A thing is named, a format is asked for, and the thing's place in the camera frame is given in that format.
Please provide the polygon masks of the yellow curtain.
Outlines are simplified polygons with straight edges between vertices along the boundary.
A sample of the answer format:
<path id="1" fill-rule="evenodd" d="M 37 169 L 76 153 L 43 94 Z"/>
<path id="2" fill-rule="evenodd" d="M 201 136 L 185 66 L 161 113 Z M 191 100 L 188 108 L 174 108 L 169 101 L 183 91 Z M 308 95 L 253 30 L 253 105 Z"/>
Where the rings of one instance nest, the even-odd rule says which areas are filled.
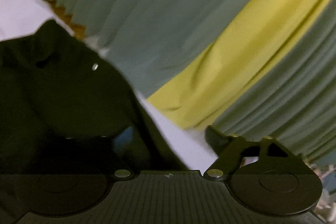
<path id="1" fill-rule="evenodd" d="M 291 51 L 330 1 L 250 0 L 149 103 L 180 128 L 204 129 Z"/>

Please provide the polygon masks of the lavender bed sheet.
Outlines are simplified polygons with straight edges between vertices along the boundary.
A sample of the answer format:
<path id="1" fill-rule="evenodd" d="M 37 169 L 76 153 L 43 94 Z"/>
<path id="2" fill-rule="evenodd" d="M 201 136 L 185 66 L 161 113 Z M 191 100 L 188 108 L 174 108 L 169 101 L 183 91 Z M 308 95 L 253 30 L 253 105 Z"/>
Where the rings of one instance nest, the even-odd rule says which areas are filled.
<path id="1" fill-rule="evenodd" d="M 1 40 L 31 35 L 49 19 L 56 20 L 70 35 L 75 34 L 44 0 L 1 0 Z M 204 173 L 217 160 L 218 155 L 206 143 L 203 132 L 180 129 L 147 102 L 140 92 L 135 91 L 135 95 L 146 113 L 154 119 L 163 139 L 187 168 Z"/>

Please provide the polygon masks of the black pants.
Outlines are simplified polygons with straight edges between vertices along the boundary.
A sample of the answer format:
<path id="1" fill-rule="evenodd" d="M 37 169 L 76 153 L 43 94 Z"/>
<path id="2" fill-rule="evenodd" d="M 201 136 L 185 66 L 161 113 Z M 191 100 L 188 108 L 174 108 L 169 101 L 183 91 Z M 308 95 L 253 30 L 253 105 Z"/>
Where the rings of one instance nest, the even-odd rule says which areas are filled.
<path id="1" fill-rule="evenodd" d="M 54 20 L 1 42 L 1 185 L 68 217 L 144 170 L 184 171 L 123 75 Z"/>

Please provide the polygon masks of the grey-green curtain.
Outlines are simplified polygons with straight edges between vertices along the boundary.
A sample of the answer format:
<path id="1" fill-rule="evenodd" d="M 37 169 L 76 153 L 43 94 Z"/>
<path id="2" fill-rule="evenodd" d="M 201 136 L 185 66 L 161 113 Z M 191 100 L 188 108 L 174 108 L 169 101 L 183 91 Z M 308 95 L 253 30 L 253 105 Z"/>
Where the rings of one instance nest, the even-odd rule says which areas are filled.
<path id="1" fill-rule="evenodd" d="M 194 61 L 250 0 L 50 0 L 148 98 Z M 291 51 L 211 125 L 335 161 L 335 0 Z"/>

